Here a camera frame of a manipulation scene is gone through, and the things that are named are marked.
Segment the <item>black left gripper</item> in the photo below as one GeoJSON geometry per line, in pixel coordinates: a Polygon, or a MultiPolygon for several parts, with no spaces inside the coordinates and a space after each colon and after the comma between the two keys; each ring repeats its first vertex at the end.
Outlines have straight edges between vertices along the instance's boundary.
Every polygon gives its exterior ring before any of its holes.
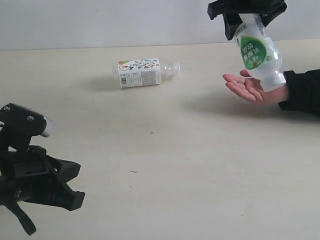
{"type": "Polygon", "coordinates": [[[85,193],[73,191],[68,182],[75,179],[81,165],[54,158],[40,146],[25,152],[0,151],[0,201],[57,203],[68,211],[82,207],[85,193]]]}

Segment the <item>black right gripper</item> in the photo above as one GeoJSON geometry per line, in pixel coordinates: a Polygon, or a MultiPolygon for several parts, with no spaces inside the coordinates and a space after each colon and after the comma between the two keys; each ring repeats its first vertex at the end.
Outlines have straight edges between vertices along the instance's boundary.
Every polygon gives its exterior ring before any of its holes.
{"type": "Polygon", "coordinates": [[[208,4],[207,13],[211,20],[223,16],[225,37],[228,41],[235,36],[243,23],[240,14],[259,15],[264,27],[287,10],[284,0],[216,0],[208,4]]]}

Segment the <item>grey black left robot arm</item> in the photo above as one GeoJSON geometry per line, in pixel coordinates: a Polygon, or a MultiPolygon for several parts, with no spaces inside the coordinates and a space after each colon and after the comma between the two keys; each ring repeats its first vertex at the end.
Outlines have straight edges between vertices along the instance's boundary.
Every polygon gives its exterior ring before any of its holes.
{"type": "Polygon", "coordinates": [[[31,145],[24,153],[0,154],[0,195],[20,202],[74,211],[82,207],[85,193],[72,190],[68,182],[80,172],[80,164],[54,158],[45,148],[31,145]]]}

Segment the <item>black sleeved forearm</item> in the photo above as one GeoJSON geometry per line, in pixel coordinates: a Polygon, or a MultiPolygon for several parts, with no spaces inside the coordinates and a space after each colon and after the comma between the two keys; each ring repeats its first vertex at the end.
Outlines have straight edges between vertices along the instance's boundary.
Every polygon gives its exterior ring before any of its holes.
{"type": "Polygon", "coordinates": [[[288,89],[286,100],[279,102],[283,111],[294,111],[320,115],[320,70],[296,73],[285,71],[284,77],[288,89]]]}

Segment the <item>person's open bare hand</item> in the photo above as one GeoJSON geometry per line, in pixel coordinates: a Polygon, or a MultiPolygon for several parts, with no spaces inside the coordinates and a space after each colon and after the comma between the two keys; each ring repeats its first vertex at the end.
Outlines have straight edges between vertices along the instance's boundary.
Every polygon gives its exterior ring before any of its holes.
{"type": "Polygon", "coordinates": [[[265,92],[261,86],[261,81],[251,77],[246,69],[241,70],[239,75],[225,73],[222,78],[229,90],[252,104],[272,105],[285,102],[289,98],[287,85],[265,92]]]}

